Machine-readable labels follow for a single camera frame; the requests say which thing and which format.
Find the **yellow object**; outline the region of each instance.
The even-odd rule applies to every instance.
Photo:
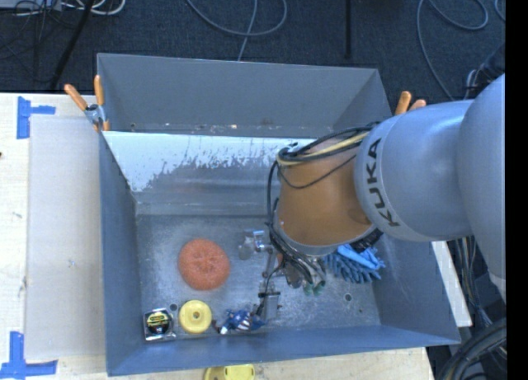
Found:
[[[212,320],[213,316],[209,306],[197,299],[187,301],[178,313],[180,326],[187,333],[203,333],[208,329]]]
[[[255,368],[252,364],[227,365],[205,370],[204,380],[253,380]]]

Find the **black cable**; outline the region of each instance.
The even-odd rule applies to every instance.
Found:
[[[92,12],[92,6],[95,1],[96,0],[87,0],[87,3],[85,4],[84,10],[82,11],[81,20],[75,27],[75,31],[72,35],[72,38],[70,39],[65,51],[60,57],[57,67],[55,68],[54,75],[49,85],[51,90],[54,90],[57,87],[57,83],[59,82],[60,76],[62,75],[63,70],[66,67],[66,63],[69,60],[69,56],[73,52],[73,48],[75,47],[75,44],[77,43],[77,40],[79,36],[81,35],[81,32],[83,31],[85,24],[87,23],[88,17],[90,16]]]
[[[369,131],[373,127],[374,125],[372,124],[372,125],[367,125],[365,127],[352,127],[352,128],[342,129],[340,131],[333,132],[330,134],[326,134],[322,137],[319,137],[316,140],[314,140],[312,143],[309,143],[295,151],[290,151],[289,148],[282,148],[277,153],[277,156],[280,160],[284,162],[311,162],[311,161],[322,159],[325,157],[335,156],[336,154],[340,152],[344,152],[346,150],[350,150],[352,148],[358,147],[361,144],[361,141],[358,141],[357,143],[349,144],[348,146],[344,148],[338,148],[336,150],[332,150],[330,152],[325,152],[321,154],[310,155],[310,154],[306,154],[306,152],[311,150],[315,146],[321,143],[324,143],[325,141],[328,141],[329,139],[343,137],[342,140],[346,140],[355,135],[364,133],[365,131]]]
[[[473,360],[503,344],[506,335],[506,318],[478,331],[442,367],[438,380],[461,380]]]
[[[291,188],[295,189],[295,190],[303,190],[304,188],[309,188],[310,186],[312,185],[315,185],[317,184],[318,182],[322,181],[323,179],[329,177],[332,173],[334,173],[335,171],[338,171],[339,169],[341,169],[342,167],[344,167],[347,163],[350,163],[352,161],[352,159],[356,157],[356,155],[354,154],[353,156],[349,157],[347,160],[345,160],[343,163],[340,163],[338,164],[337,166],[335,166],[333,169],[331,169],[330,171],[328,171],[327,173],[325,173],[324,175],[320,176],[319,178],[316,178],[315,180],[313,181],[310,181],[308,184],[303,184],[303,185],[293,185],[290,181],[288,181],[288,179],[285,177],[284,175],[284,172],[281,170],[281,167],[279,166],[279,169],[278,169],[278,174],[279,174],[279,177],[281,179],[284,180],[284,182]]]
[[[449,91],[447,90],[446,86],[440,80],[440,78],[438,77],[438,74],[436,73],[435,69],[433,68],[431,60],[429,59],[429,56],[427,55],[427,52],[426,52],[426,49],[425,49],[425,45],[423,44],[422,28],[420,27],[420,13],[421,13],[421,10],[422,10],[422,4],[425,1],[426,0],[420,0],[420,2],[418,3],[418,8],[417,8],[416,23],[417,23],[418,41],[420,42],[420,47],[422,49],[423,56],[424,56],[424,58],[425,58],[425,60],[427,62],[427,65],[428,65],[429,69],[432,72],[433,77],[436,79],[436,81],[438,82],[438,84],[440,85],[440,87],[444,91],[444,93],[447,95],[447,97],[451,101],[454,101],[455,98],[449,93]],[[486,7],[483,5],[482,2],[480,2],[479,0],[474,0],[474,1],[482,8],[483,13],[484,13],[483,22],[480,23],[477,26],[467,26],[467,25],[464,25],[464,24],[460,24],[459,22],[449,18],[444,12],[442,12],[440,10],[440,8],[432,0],[427,0],[427,2],[433,7],[433,9],[436,12],[438,12],[440,14],[440,16],[444,20],[449,22],[451,25],[456,26],[456,27],[460,28],[461,30],[477,31],[477,30],[482,30],[488,24],[488,11],[486,10]]]

